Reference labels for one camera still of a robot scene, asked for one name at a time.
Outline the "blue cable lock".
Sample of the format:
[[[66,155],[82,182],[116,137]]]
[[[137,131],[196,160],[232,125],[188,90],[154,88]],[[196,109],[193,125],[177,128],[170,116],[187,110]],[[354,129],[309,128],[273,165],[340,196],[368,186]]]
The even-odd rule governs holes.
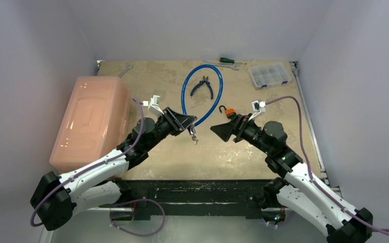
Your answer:
[[[199,121],[193,123],[192,125],[189,126],[188,128],[188,131],[191,135],[194,135],[196,132],[195,132],[195,127],[197,127],[198,125],[200,125],[201,123],[203,123],[211,114],[212,112],[215,110],[215,108],[218,106],[218,103],[222,97],[222,93],[223,93],[223,88],[224,88],[224,81],[223,81],[223,76],[222,76],[222,73],[218,70],[217,67],[211,65],[211,64],[202,64],[202,65],[199,65],[197,67],[195,67],[188,75],[187,77],[185,78],[183,84],[182,84],[182,89],[181,89],[181,95],[180,95],[180,102],[181,102],[181,108],[182,108],[182,111],[183,111],[183,114],[187,114],[187,110],[186,110],[186,106],[185,106],[185,91],[186,91],[186,87],[187,87],[187,84],[189,82],[189,80],[191,79],[192,75],[195,74],[198,70],[200,69],[204,69],[204,68],[209,68],[209,69],[212,69],[218,76],[218,80],[219,80],[219,89],[218,89],[218,94],[217,94],[217,97],[213,103],[213,105],[211,106],[211,108],[208,110],[208,112],[200,118]]]

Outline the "orange black padlock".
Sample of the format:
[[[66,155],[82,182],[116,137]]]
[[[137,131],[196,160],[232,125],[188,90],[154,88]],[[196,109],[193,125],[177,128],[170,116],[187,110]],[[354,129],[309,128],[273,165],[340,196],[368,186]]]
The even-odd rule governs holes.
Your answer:
[[[227,109],[224,105],[219,106],[219,111],[220,111],[220,113],[224,113],[228,119],[233,119],[234,117],[237,116],[234,109],[232,109],[232,108]]]

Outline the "small silver keys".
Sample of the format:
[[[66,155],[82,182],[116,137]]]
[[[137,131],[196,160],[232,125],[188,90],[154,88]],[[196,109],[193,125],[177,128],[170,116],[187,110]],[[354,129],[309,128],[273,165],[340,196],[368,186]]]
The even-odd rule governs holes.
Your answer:
[[[194,142],[194,144],[197,145],[198,142],[199,142],[199,140],[198,140],[198,138],[196,137],[196,135],[195,135],[195,134],[192,134],[192,135],[191,135],[191,138],[192,138],[192,141]]]

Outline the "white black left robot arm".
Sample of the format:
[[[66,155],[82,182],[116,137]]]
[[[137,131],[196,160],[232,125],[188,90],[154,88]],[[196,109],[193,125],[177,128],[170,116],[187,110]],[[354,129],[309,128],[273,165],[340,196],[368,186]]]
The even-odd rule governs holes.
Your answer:
[[[141,164],[162,140],[179,135],[196,120],[167,107],[157,120],[142,117],[126,140],[96,161],[61,175],[44,174],[30,199],[31,226],[53,231],[88,208],[113,203],[125,207],[130,192],[119,186],[119,180],[107,180]]]

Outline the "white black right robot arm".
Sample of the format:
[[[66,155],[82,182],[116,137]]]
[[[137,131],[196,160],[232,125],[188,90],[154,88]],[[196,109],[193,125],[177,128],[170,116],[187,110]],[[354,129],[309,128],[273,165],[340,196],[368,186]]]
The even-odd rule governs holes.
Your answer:
[[[266,154],[267,166],[278,177],[264,188],[262,206],[281,204],[315,226],[327,242],[366,242],[373,230],[366,223],[373,215],[366,208],[357,209],[332,191],[309,171],[308,164],[287,144],[283,125],[268,121],[262,128],[247,116],[212,126],[211,131],[227,142],[247,141]]]

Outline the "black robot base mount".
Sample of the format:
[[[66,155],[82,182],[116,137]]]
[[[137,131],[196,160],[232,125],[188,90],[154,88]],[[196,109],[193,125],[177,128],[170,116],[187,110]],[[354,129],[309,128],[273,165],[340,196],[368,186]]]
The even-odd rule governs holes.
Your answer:
[[[134,220],[151,216],[224,216],[283,223],[294,212],[266,194],[270,179],[122,180],[123,194],[110,204],[112,212],[132,213]]]

